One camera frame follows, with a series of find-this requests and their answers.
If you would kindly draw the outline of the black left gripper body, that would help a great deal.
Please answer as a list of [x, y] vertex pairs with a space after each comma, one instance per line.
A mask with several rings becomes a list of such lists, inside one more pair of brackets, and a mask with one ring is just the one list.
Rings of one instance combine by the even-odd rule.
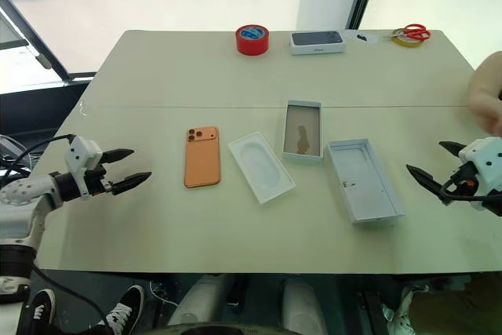
[[106, 178], [107, 170], [98, 165], [95, 169], [86, 170], [85, 185], [91, 196], [112, 192], [112, 182]]

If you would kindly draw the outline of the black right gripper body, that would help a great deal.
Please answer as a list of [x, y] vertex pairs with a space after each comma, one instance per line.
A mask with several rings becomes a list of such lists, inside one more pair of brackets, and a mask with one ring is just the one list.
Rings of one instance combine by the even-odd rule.
[[445, 205], [453, 201], [472, 202], [478, 190], [477, 168], [472, 162], [464, 163], [441, 188], [441, 200]]

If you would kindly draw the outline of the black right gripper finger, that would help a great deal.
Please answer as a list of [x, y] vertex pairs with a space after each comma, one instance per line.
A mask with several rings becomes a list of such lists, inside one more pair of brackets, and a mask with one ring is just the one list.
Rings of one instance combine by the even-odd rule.
[[425, 188], [427, 191], [429, 191], [435, 196], [441, 195], [442, 185], [436, 182], [431, 174], [427, 173], [426, 171], [418, 167], [411, 166], [409, 164], [406, 165], [406, 168], [411, 174], [411, 176], [421, 187]]
[[460, 152], [467, 146], [466, 144], [457, 143], [453, 141], [440, 141], [438, 144], [444, 149], [446, 149], [451, 155], [457, 158], [460, 157]]

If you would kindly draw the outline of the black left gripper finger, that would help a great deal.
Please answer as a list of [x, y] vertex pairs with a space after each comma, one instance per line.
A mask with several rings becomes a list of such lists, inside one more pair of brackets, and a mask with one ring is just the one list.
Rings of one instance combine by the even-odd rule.
[[113, 163], [123, 160], [124, 158], [130, 156], [135, 151], [127, 148], [116, 148], [110, 151], [104, 151], [101, 155], [101, 163]]
[[126, 191], [132, 190], [142, 184], [151, 176], [151, 172], [134, 173], [123, 180], [111, 184], [111, 193], [120, 195]]

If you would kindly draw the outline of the person's bare hand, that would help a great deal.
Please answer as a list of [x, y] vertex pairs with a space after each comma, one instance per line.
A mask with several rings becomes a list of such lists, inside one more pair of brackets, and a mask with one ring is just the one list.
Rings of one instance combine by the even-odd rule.
[[467, 106], [478, 125], [501, 136], [501, 51], [486, 57], [471, 77]]

